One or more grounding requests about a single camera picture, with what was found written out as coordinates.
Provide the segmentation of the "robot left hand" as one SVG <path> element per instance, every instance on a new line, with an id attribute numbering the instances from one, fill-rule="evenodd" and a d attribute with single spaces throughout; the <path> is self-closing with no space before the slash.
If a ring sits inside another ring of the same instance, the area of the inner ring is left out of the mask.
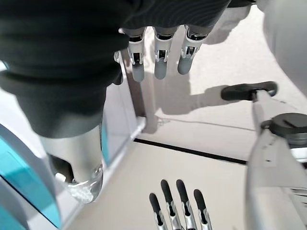
<path id="1" fill-rule="evenodd" d="M 173 230 L 196 230 L 197 224 L 196 219 L 191 207 L 191 202 L 189 200 L 185 184 L 182 180 L 178 179 L 176 181 L 177 190 L 180 196 L 181 208 L 183 211 L 185 226 L 180 222 L 177 207 L 175 205 L 168 181 L 163 179 L 160 182 L 161 189 L 165 198 L 167 215 L 170 220 L 171 229 Z M 210 220 L 210 215 L 206 206 L 206 202 L 199 189 L 194 189 L 193 191 L 194 199 L 197 205 L 198 217 L 200 220 L 200 227 L 202 230 L 211 230 L 212 224 Z M 149 200 L 154 213 L 154 221 L 157 229 L 166 230 L 168 229 L 167 223 L 165 221 L 164 215 L 161 211 L 159 201 L 156 194 L 150 193 Z"/>

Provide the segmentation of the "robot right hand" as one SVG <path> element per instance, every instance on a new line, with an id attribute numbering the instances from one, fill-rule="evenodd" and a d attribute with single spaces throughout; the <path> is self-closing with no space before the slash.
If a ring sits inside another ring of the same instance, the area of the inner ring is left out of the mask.
<path id="1" fill-rule="evenodd" d="M 39 135 L 54 174 L 89 204 L 103 183 L 100 125 L 106 89 L 121 73 L 114 54 L 130 48 L 141 80 L 143 28 L 162 37 L 180 25 L 205 37 L 227 0 L 3 0 L 0 86 L 14 94 Z"/>

